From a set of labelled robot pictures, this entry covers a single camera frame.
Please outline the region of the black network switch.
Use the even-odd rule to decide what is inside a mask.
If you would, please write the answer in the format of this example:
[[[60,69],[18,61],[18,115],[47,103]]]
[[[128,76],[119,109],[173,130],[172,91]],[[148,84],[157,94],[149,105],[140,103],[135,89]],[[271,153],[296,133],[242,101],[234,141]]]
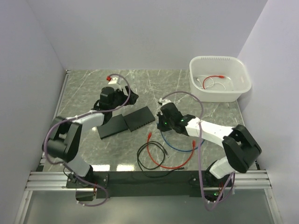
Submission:
[[[150,109],[145,106],[137,111],[134,111],[126,116],[124,120],[130,132],[133,132],[151,122],[155,121],[155,117]]]

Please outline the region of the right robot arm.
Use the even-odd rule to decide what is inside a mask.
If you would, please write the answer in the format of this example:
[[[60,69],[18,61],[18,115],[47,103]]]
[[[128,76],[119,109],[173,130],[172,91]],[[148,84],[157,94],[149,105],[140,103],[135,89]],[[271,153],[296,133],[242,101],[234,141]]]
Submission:
[[[159,104],[161,107],[157,114],[158,130],[161,132],[174,130],[190,137],[201,136],[202,139],[224,149],[226,156],[208,168],[205,177],[210,186],[218,185],[224,176],[235,171],[246,173],[262,152],[256,140],[243,125],[221,126],[190,114],[182,115],[169,100],[163,100]]]

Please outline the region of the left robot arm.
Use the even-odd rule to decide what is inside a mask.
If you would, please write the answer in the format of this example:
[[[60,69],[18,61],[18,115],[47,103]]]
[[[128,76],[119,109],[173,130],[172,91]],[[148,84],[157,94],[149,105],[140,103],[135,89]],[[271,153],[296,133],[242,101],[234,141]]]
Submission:
[[[106,124],[118,107],[136,103],[139,95],[128,86],[125,89],[127,95],[123,89],[102,88],[100,98],[89,112],[72,118],[55,117],[46,135],[43,151],[49,163],[63,164],[78,176],[77,181],[84,188],[93,184],[94,176],[92,166],[78,155],[81,134]]]

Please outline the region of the black flat box left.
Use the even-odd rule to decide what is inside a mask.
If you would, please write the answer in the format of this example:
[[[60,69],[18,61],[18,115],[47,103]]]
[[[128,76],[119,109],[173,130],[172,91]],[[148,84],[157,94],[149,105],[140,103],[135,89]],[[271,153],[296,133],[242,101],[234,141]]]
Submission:
[[[128,130],[123,115],[112,117],[106,124],[97,127],[101,140]]]

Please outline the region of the white plastic basin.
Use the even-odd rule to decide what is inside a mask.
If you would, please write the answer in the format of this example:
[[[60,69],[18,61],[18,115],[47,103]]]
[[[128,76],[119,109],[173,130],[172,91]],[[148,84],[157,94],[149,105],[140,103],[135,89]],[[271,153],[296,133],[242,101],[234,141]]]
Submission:
[[[197,56],[189,63],[191,93],[202,102],[234,102],[252,83],[239,59],[230,56]]]

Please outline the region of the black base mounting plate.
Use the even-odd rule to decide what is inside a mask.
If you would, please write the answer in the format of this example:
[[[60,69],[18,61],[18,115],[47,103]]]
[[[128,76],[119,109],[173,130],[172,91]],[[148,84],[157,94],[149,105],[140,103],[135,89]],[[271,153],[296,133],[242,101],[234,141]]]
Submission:
[[[215,178],[208,171],[202,171],[204,188],[214,188],[211,192],[205,190],[208,197],[213,198],[219,187],[223,186],[229,175],[221,179]],[[197,170],[173,171],[159,178],[147,177],[142,171],[98,171],[93,173],[93,183],[104,187],[109,197],[129,196],[190,196],[201,197],[199,173]],[[87,189],[86,185],[68,175],[67,189]]]

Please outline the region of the aluminium frame rail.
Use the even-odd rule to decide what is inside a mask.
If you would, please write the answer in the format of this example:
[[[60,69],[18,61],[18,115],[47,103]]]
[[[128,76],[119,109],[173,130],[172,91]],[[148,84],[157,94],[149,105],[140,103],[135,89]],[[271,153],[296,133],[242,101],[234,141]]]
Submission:
[[[31,172],[26,191],[75,191],[66,187],[67,177],[63,172]],[[235,189],[271,189],[272,185],[265,170],[250,170],[235,174]]]

